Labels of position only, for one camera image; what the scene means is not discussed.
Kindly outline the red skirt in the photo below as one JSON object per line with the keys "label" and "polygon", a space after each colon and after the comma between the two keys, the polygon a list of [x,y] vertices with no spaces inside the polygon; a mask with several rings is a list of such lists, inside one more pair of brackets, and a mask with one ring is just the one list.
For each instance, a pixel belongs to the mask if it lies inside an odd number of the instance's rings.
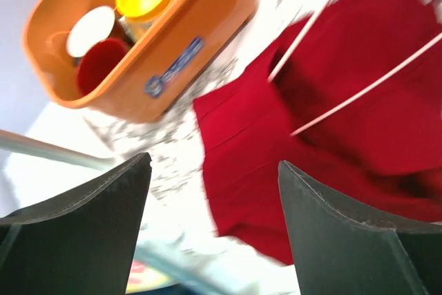
{"label": "red skirt", "polygon": [[197,98],[202,176],[216,231],[293,262],[278,188],[286,160],[371,207],[441,220],[441,32],[421,0],[338,0],[276,78],[305,20],[231,83]]}

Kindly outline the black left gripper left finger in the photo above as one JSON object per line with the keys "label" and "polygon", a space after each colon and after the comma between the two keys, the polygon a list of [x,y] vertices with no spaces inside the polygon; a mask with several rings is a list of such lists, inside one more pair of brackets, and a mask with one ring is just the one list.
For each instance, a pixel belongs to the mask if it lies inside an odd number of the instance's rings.
{"label": "black left gripper left finger", "polygon": [[123,294],[151,181],[140,153],[1,219],[2,294]]}

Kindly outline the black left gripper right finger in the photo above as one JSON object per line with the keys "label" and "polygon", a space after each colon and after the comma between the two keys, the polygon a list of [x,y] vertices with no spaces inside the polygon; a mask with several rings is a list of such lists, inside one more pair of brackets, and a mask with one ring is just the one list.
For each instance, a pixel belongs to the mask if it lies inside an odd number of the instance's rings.
{"label": "black left gripper right finger", "polygon": [[441,226],[390,214],[287,161],[278,185],[301,294],[440,294]]}

